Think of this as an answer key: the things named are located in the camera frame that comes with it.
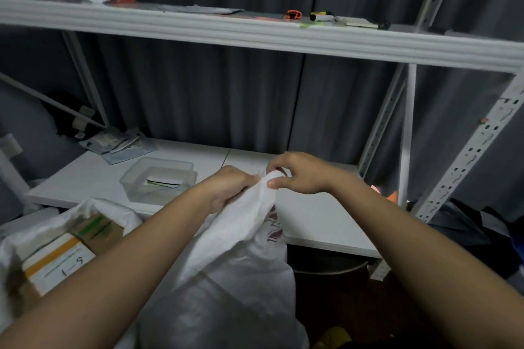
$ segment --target orange stripe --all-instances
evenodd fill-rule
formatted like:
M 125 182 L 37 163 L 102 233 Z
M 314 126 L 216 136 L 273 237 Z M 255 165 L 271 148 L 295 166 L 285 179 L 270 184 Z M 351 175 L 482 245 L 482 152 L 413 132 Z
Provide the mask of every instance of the orange stripe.
M 30 267 L 28 267 L 24 274 L 29 279 L 32 275 L 34 275 L 36 272 L 38 272 L 40 269 L 42 269 L 44 266 L 49 264 L 50 262 L 53 262 L 56 260 L 60 255 L 65 253 L 67 250 L 75 247 L 78 243 L 80 243 L 80 240 L 78 240 L 75 237 L 72 237 L 71 239 L 67 240 L 64 244 L 62 244 L 60 247 L 54 249 L 49 254 L 47 254 L 44 258 L 37 261 L 36 263 L 32 264 Z

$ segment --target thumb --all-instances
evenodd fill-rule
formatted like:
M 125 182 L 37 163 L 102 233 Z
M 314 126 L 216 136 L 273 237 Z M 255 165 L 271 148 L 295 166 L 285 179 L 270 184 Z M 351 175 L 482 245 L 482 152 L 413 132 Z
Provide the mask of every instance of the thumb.
M 290 177 L 278 177 L 267 181 L 267 187 L 270 189 L 288 188 L 291 189 L 293 179 Z

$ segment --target person's left hand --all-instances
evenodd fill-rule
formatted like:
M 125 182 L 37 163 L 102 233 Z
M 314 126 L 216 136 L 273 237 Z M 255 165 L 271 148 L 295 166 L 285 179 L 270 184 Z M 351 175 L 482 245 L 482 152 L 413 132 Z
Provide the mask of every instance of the person's left hand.
M 228 202 L 259 180 L 258 175 L 247 174 L 233 166 L 224 166 L 199 185 L 210 196 L 210 213 L 213 214 L 221 211 Z

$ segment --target person's left arm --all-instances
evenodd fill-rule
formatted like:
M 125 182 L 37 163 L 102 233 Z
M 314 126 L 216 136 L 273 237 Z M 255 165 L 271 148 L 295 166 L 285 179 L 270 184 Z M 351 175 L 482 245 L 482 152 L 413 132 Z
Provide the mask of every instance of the person's left arm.
M 181 194 L 47 293 L 0 335 L 0 347 L 113 347 L 206 217 L 258 180 L 226 166 Z

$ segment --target open sack with boxes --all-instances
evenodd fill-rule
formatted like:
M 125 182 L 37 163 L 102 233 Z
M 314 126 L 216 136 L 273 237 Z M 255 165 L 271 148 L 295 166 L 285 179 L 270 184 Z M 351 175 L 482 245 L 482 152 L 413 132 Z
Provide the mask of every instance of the open sack with boxes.
M 118 348 L 309 347 L 295 318 L 294 275 L 286 262 L 276 191 L 267 187 L 279 174 L 271 172 L 221 213 L 207 217 Z M 115 227 L 103 244 L 96 242 L 95 233 L 108 222 Z M 126 207 L 88 199 L 4 239 L 0 331 L 140 223 Z M 65 247 L 56 258 L 56 249 Z

